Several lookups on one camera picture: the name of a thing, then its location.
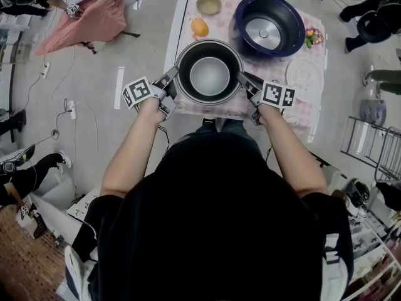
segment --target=metal rack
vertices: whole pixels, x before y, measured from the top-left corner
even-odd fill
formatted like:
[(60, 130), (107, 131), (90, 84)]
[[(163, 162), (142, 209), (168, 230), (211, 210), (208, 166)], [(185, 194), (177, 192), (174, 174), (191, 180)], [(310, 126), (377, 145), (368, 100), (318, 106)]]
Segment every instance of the metal rack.
[(401, 130), (349, 116), (340, 152), (375, 169), (376, 182), (401, 181)]

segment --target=gray floor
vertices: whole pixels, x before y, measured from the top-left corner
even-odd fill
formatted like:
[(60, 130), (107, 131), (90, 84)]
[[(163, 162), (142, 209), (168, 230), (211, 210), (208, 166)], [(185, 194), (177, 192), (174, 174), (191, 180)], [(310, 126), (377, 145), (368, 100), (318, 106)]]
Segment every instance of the gray floor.
[[(320, 18), (328, 33), (328, 69), (325, 71), (325, 89), (321, 101), (321, 113), (313, 141), (307, 142), (308, 133), (300, 134), (309, 150), (341, 169), (348, 176), (359, 177), (370, 183), (373, 169), (340, 153), (347, 117), (358, 114), (358, 101), (366, 97), (369, 90), (364, 89), (361, 77), (371, 64), (379, 69), (400, 69), (395, 54), (400, 38), (394, 36), (379, 45), (370, 45), (344, 54), (344, 39), (356, 36), (353, 23), (344, 24), (337, 19), (340, 8), (331, 0), (288, 0), (295, 7)], [(177, 0), (145, 0), (139, 11), (132, 7), (126, 9), (128, 30), (141, 33), (139, 39), (119, 36), (109, 43), (95, 43), (99, 53), (93, 56), (88, 50), (75, 48), (75, 62), (64, 81), (53, 91), (67, 74), (73, 58), (74, 48), (68, 48), (46, 56), (51, 62), (47, 79), (40, 80), (31, 91), (26, 109), (28, 124), (19, 136), (21, 146), (27, 146), (44, 139), (55, 128), (56, 115), (63, 111), (63, 100), (87, 103), (96, 113), (98, 126), (98, 147), (96, 149), (96, 127), (93, 113), (86, 105), (77, 108), (78, 119), (73, 121), (67, 114), (58, 121), (60, 138), (49, 139), (37, 146), (36, 159), (58, 149), (64, 149), (75, 166), (78, 193), (86, 193), (99, 185), (107, 162), (113, 157), (128, 128), (135, 119), (135, 111), (129, 111), (122, 103), (121, 110), (114, 110), (114, 94), (117, 68), (124, 66), (124, 83), (146, 75), (154, 79), (162, 74), (164, 57), (169, 39), (170, 27)], [(53, 23), (57, 23), (59, 14)], [(49, 28), (53, 14), (44, 20), (33, 20), (28, 36), (36, 35), (43, 39)], [(16, 67), (14, 80), (14, 107), (23, 108), (28, 96), (29, 86), (43, 70), (43, 57), (31, 57), (31, 61)], [(383, 93), (387, 102), (388, 117), (386, 126), (399, 126), (401, 106), (399, 97)], [(164, 125), (171, 142), (194, 131), (200, 126), (202, 117), (173, 114)], [(74, 130), (76, 123), (76, 160)], [(264, 130), (250, 122), (245, 126), (265, 154), (269, 140)], [(166, 148), (165, 135), (157, 134), (154, 149), (148, 165), (152, 172), (159, 163)], [(274, 155), (268, 161), (277, 169)]]

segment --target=black t-shirt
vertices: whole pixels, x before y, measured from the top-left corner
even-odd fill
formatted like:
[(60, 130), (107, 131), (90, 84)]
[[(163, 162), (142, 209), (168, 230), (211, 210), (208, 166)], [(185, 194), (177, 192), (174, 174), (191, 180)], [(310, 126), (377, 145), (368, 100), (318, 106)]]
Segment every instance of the black t-shirt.
[[(176, 144), (124, 200), (95, 199), (92, 297), (134, 300), (319, 300), (325, 235), (339, 233), (352, 273), (345, 205), (324, 194), (300, 200), (246, 139), (204, 134)], [(83, 261), (96, 246), (83, 225)]]

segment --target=black pants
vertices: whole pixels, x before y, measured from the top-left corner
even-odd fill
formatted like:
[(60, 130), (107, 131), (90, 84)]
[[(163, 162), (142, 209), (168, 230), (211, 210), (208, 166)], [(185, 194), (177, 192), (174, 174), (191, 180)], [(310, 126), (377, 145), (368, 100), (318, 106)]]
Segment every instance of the black pants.
[[(369, 11), (376, 11), (378, 5), (382, 0), (365, 0), (362, 3), (355, 4), (353, 6), (348, 6), (340, 13), (340, 17), (345, 22), (349, 22), (355, 17), (362, 17), (365, 13)], [(373, 24), (368, 24), (367, 30), (374, 30)], [(367, 44), (367, 42), (361, 37), (357, 36), (355, 38), (347, 38), (345, 40), (346, 48), (349, 52), (357, 49), (361, 46)]]
[(18, 114), (8, 118), (4, 122), (0, 122), (0, 136), (9, 132), (11, 129), (21, 129), (21, 122), (23, 114), (19, 112)]
[[(15, 186), (21, 198), (25, 198), (32, 191), (35, 191), (42, 184), (43, 179), (52, 167), (57, 167), (57, 163), (63, 162), (60, 154), (50, 154), (42, 158), (36, 165), (16, 171), (11, 175), (11, 183)], [(17, 201), (9, 195), (10, 204)]]
[(43, 8), (37, 8), (32, 6), (21, 6), (18, 4), (14, 4), (8, 8), (1, 8), (0, 11), (2, 13), (10, 14), (12, 16), (19, 16), (20, 14), (30, 14), (31, 16), (41, 16), (44, 17), (47, 15), (48, 10)]

